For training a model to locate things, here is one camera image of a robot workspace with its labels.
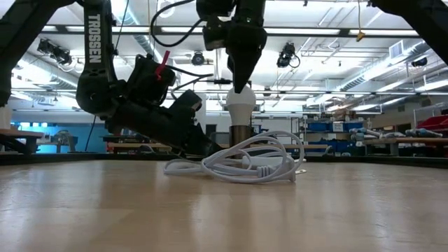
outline white cable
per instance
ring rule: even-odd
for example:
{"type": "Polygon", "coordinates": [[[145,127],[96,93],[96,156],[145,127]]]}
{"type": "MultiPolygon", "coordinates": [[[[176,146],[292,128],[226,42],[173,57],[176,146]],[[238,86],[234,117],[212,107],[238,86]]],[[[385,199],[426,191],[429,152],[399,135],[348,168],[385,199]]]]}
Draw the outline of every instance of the white cable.
{"type": "Polygon", "coordinates": [[[274,131],[258,134],[229,149],[220,150],[217,153],[204,158],[199,163],[189,160],[172,160],[166,164],[164,173],[166,175],[183,175],[202,172],[214,178],[231,183],[266,183],[278,180],[295,181],[296,171],[303,163],[304,158],[305,149],[301,140],[297,136],[291,134],[290,132],[274,131]],[[287,154],[285,147],[278,139],[271,137],[278,134],[287,135],[297,141],[300,148],[300,157],[298,160],[294,160],[287,154]],[[279,146],[267,145],[244,148],[257,141],[272,141],[279,146]],[[263,153],[257,156],[250,156],[250,152],[253,151],[271,152],[263,153]],[[243,160],[231,159],[232,156],[237,154],[242,154],[245,158],[243,160]],[[266,158],[269,157],[272,157],[271,162],[267,162],[266,160],[266,158]],[[239,169],[230,166],[243,163],[248,164],[247,169],[239,169]]]}

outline spotlight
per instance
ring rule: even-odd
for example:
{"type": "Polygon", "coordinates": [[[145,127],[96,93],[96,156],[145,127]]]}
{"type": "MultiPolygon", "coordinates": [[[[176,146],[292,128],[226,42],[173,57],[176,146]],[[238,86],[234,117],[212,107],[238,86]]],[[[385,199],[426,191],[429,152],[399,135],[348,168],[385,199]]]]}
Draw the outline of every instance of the spotlight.
{"type": "Polygon", "coordinates": [[[205,58],[202,52],[195,52],[193,58],[191,59],[191,64],[195,66],[202,66],[205,63],[205,58]]]}
{"type": "Polygon", "coordinates": [[[411,66],[413,67],[424,67],[428,64],[428,58],[424,57],[423,59],[419,59],[417,61],[411,62],[411,66]]]}
{"type": "Polygon", "coordinates": [[[56,60],[58,64],[65,66],[71,64],[70,50],[64,50],[61,47],[52,44],[48,39],[41,39],[37,50],[40,53],[50,55],[50,58],[56,60]]]}
{"type": "Polygon", "coordinates": [[[279,68],[285,68],[287,66],[298,68],[300,66],[300,58],[295,54],[294,43],[287,43],[283,50],[280,52],[279,59],[277,60],[277,66],[279,68]],[[291,66],[291,60],[296,58],[299,61],[297,66],[291,66]]]}

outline cable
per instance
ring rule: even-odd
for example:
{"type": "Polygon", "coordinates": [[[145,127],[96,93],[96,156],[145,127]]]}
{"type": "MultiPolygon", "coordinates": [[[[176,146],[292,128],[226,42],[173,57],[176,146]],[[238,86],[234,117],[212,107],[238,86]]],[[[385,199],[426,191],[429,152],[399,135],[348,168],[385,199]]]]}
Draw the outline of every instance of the cable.
{"type": "Polygon", "coordinates": [[[196,163],[189,160],[172,160],[168,162],[164,168],[166,175],[182,175],[205,173],[216,179],[231,183],[266,183],[280,180],[295,181],[295,175],[305,173],[305,170],[298,171],[305,158],[305,149],[301,140],[290,132],[265,132],[251,137],[236,146],[226,150],[218,151],[210,157],[204,158],[201,162],[196,163]],[[294,160],[286,152],[285,147],[275,139],[274,135],[287,135],[297,141],[300,148],[300,157],[294,160]],[[275,146],[261,146],[244,148],[257,141],[272,141],[275,146]],[[271,151],[269,153],[250,156],[253,151],[271,151]],[[230,159],[232,156],[242,154],[242,160],[230,159]],[[245,164],[247,169],[235,168],[230,165],[245,164]]]}
{"type": "Polygon", "coordinates": [[[300,58],[299,58],[296,54],[294,54],[294,56],[295,56],[295,58],[299,61],[299,63],[297,64],[297,66],[291,66],[291,62],[289,62],[289,66],[292,67],[292,68],[294,68],[294,69],[296,69],[296,68],[300,67],[300,64],[301,64],[302,62],[300,61],[300,58]]]}
{"type": "Polygon", "coordinates": [[[87,151],[87,147],[89,146],[90,137],[92,136],[93,127],[95,126],[95,121],[97,120],[97,116],[93,118],[92,127],[90,128],[89,137],[87,138],[87,143],[85,143],[84,151],[87,151]]]}
{"type": "Polygon", "coordinates": [[[194,80],[192,80],[192,81],[189,81],[189,82],[187,82],[187,83],[185,83],[185,84],[182,84],[182,85],[179,85],[179,86],[173,88],[173,89],[171,90],[171,97],[173,97],[173,99],[177,99],[176,95],[174,95],[174,92],[175,92],[175,91],[180,90],[181,88],[183,88],[183,87],[185,87],[185,86],[188,86],[189,84],[196,83],[196,82],[200,81],[200,80],[203,79],[203,78],[212,77],[212,76],[213,76],[212,73],[210,73],[210,74],[204,74],[204,75],[201,75],[201,76],[197,77],[196,79],[194,79],[194,80]]]}
{"type": "Polygon", "coordinates": [[[127,0],[127,2],[126,2],[125,12],[123,14],[123,19],[121,20],[120,31],[118,32],[117,43],[115,44],[115,51],[117,50],[118,44],[120,42],[121,30],[123,29],[123,25],[125,23],[125,18],[126,18],[126,14],[127,14],[127,7],[129,7],[129,0],[127,0]]]}
{"type": "Polygon", "coordinates": [[[173,8],[173,7],[176,7],[176,6],[181,6],[183,4],[189,4],[189,3],[193,2],[193,1],[194,0],[183,0],[183,1],[179,1],[177,3],[172,3],[172,4],[169,4],[168,6],[165,6],[165,7],[161,8],[158,12],[156,12],[154,14],[154,17],[153,17],[153,19],[151,20],[151,23],[150,23],[150,35],[153,37],[155,42],[157,42],[159,45],[164,46],[164,47],[174,47],[174,46],[178,46],[180,43],[184,42],[189,37],[189,35],[191,35],[193,33],[195,28],[197,26],[199,26],[200,23],[203,21],[202,19],[199,19],[198,21],[196,21],[196,23],[190,28],[190,30],[187,31],[187,33],[179,41],[177,41],[177,42],[175,42],[173,44],[166,44],[166,43],[161,42],[160,40],[158,40],[155,37],[155,34],[154,34],[154,24],[155,24],[155,21],[157,20],[157,17],[160,14],[162,14],[164,11],[169,10],[170,8],[173,8]]]}

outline ventilation duct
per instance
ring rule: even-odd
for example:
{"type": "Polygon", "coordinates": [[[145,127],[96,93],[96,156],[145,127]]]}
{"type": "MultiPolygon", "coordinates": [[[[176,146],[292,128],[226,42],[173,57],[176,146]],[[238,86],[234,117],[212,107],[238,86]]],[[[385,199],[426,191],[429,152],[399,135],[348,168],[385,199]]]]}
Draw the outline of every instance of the ventilation duct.
{"type": "Polygon", "coordinates": [[[43,75],[48,75],[48,81],[55,81],[60,85],[60,87],[64,87],[64,89],[76,89],[76,86],[78,85],[78,78],[71,75],[70,73],[66,73],[64,71],[60,71],[58,68],[52,66],[51,64],[40,60],[39,58],[29,54],[26,52],[22,56],[22,60],[28,64],[32,64],[35,67],[40,68],[43,72],[43,75]]]}
{"type": "MultiPolygon", "coordinates": [[[[358,73],[345,78],[334,91],[347,91],[357,85],[366,83],[373,78],[376,78],[382,74],[385,74],[395,68],[398,64],[403,62],[412,62],[417,60],[422,54],[428,52],[431,48],[424,41],[417,44],[407,42],[404,45],[404,50],[401,56],[391,59],[390,55],[384,56],[381,59],[367,65],[358,73]]],[[[315,98],[310,98],[308,104],[322,104],[332,98],[331,94],[322,94],[315,98]]]]}

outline wooden table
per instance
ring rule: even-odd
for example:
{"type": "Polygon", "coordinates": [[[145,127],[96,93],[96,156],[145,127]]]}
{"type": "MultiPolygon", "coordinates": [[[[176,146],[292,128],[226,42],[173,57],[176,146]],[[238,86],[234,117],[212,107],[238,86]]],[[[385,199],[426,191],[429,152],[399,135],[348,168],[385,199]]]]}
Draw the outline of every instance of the wooden table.
{"type": "Polygon", "coordinates": [[[398,138],[391,138],[391,139],[371,139],[371,140],[365,140],[365,154],[370,154],[371,148],[369,146],[375,145],[375,144],[386,144],[389,145],[389,148],[391,149],[391,154],[394,156],[399,156],[398,151],[398,145],[399,144],[426,144],[426,145],[433,145],[433,146],[439,146],[443,148],[444,146],[448,146],[448,139],[436,139],[436,138],[416,138],[416,137],[398,137],[398,138]]]}
{"type": "Polygon", "coordinates": [[[240,185],[163,166],[0,167],[1,251],[448,251],[447,170],[306,163],[295,184],[240,185]]]}
{"type": "Polygon", "coordinates": [[[16,129],[0,129],[0,134],[6,135],[8,137],[12,137],[15,139],[25,139],[25,146],[31,152],[35,153],[37,149],[37,139],[40,139],[44,136],[44,133],[41,132],[28,132],[16,129]]]}

